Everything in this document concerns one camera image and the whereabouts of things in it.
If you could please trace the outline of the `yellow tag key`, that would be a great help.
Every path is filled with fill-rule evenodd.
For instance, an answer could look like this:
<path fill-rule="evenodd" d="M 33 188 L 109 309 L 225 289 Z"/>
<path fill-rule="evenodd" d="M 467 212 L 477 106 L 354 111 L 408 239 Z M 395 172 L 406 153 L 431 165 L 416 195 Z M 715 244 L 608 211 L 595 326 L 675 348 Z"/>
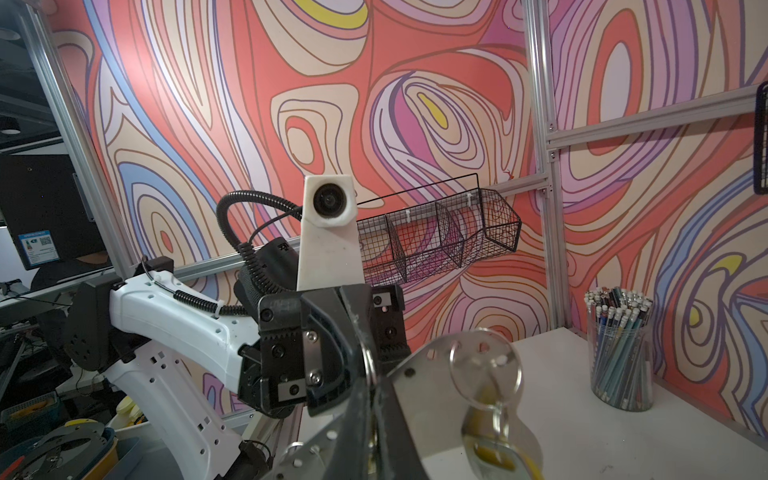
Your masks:
<path fill-rule="evenodd" d="M 470 400 L 461 438 L 472 472 L 478 479 L 543 479 L 536 459 L 523 448 L 535 436 L 519 419 L 513 401 L 494 394 Z"/>

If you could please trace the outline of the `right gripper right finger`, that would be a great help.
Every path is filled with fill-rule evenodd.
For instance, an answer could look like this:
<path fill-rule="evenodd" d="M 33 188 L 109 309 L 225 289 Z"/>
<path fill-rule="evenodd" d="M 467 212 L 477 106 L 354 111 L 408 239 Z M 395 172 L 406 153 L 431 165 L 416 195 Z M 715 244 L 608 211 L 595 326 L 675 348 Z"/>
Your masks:
<path fill-rule="evenodd" d="M 374 394 L 377 479 L 428 479 L 393 382 L 380 376 Z"/>

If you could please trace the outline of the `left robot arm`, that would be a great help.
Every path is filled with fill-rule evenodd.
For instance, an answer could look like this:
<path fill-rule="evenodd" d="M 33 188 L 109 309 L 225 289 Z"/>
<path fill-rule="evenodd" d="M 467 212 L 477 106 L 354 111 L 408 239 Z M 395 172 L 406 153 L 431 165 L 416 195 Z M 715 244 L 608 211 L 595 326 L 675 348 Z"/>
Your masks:
<path fill-rule="evenodd" d="M 402 292 L 365 282 L 350 178 L 309 177 L 301 205 L 234 191 L 217 220 L 244 260 L 233 313 L 165 269 L 94 280 L 75 296 L 67 354 L 138 404 L 187 479 L 423 477 L 389 377 L 409 353 Z M 269 418 L 300 404 L 341 417 L 271 465 L 194 389 L 186 358 Z"/>

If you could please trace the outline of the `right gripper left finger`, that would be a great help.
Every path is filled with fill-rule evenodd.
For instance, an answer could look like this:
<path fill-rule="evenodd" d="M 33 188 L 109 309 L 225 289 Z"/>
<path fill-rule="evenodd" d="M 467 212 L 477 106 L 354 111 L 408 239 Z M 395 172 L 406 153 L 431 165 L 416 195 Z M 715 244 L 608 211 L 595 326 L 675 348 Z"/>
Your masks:
<path fill-rule="evenodd" d="M 359 378 L 355 382 L 341 418 L 333 455 L 326 467 L 327 479 L 369 478 L 374 385 L 375 381 L 369 378 Z"/>

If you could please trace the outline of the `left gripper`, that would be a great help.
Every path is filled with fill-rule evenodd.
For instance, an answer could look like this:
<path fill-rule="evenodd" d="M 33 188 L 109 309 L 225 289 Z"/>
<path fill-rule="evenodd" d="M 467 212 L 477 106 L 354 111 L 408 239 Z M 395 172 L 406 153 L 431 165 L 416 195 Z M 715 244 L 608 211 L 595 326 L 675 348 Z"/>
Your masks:
<path fill-rule="evenodd" d="M 374 365 L 387 374 L 411 354 L 405 334 L 405 300 L 398 285 L 347 285 L 270 295 L 237 290 L 258 327 L 258 339 L 239 348 L 237 396 L 271 418 L 287 417 L 304 403 L 323 413 L 349 397 L 364 376 L 360 320 L 373 342 Z"/>

